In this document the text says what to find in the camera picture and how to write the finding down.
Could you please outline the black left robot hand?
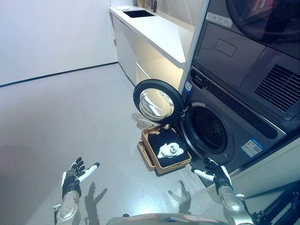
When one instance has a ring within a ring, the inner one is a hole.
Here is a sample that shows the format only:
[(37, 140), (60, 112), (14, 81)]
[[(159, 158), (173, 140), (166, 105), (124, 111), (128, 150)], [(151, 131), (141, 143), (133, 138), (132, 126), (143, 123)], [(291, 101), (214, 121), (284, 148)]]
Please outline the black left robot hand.
[(71, 165), (71, 167), (63, 173), (62, 176), (62, 198), (67, 193), (76, 191), (79, 197), (82, 195), (80, 184), (92, 175), (98, 168), (100, 163), (96, 162), (87, 169), (84, 166), (84, 161), (81, 157), (78, 157)]

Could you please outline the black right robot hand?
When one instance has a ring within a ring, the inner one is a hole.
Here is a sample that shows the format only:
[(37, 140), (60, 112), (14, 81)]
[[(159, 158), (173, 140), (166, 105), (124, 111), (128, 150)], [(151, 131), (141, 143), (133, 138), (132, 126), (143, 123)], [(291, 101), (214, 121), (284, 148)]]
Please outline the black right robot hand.
[(204, 178), (215, 183), (216, 192), (219, 194), (221, 187), (229, 187), (233, 190), (232, 182), (227, 169), (223, 165), (219, 165), (213, 159), (205, 157), (203, 159), (206, 171), (192, 168), (192, 173), (196, 174), (200, 178)]

